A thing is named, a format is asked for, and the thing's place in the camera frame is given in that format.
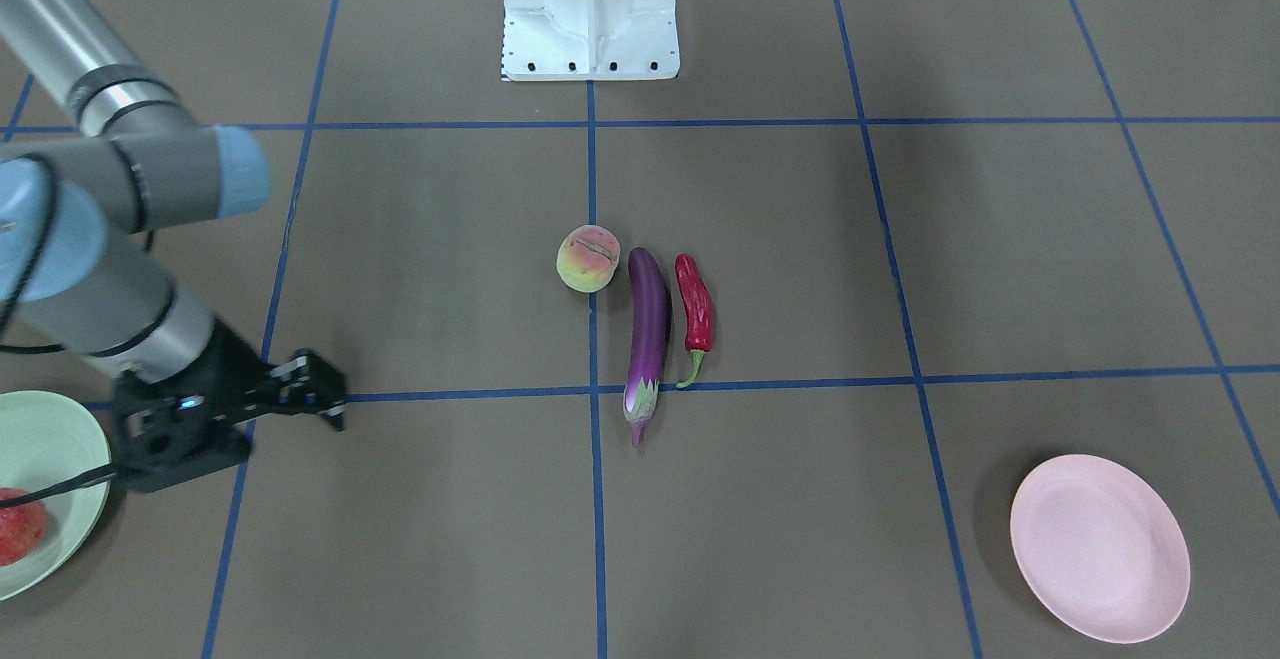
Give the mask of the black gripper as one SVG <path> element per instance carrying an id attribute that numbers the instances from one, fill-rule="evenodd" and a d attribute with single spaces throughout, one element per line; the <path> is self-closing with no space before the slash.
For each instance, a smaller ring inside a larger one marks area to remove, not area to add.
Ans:
<path id="1" fill-rule="evenodd" d="M 123 372 L 113 385 L 113 482 L 127 491 L 160 491 L 237 466 L 252 444 L 248 418 L 312 416 L 346 430 L 346 372 L 312 349 L 279 366 L 259 358 L 227 325 L 215 325 L 189 367 L 147 384 Z"/>

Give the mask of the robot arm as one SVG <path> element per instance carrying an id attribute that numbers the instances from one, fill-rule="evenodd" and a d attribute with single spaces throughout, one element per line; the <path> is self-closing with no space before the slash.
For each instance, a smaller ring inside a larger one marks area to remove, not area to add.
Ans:
<path id="1" fill-rule="evenodd" d="M 343 372 L 314 351 L 269 363 L 134 243 L 255 212 L 273 186 L 250 131 L 202 125 L 90 0 L 3 0 L 3 40 L 73 122 L 3 147 L 3 322 L 111 377 L 109 463 L 3 502 L 114 482 L 157 491 L 238 466 L 260 416 L 346 426 Z"/>

